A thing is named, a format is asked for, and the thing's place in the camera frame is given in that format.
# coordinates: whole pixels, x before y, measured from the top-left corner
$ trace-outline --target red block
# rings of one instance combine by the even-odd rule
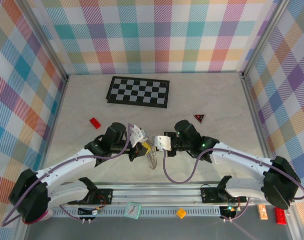
[[[96,118],[90,119],[90,122],[96,129],[98,129],[101,126],[101,124],[96,120]]]
[[[278,208],[278,207],[274,208],[274,210],[275,210],[276,223],[285,225],[286,224],[286,218],[285,218],[284,210],[281,209],[281,208]]]

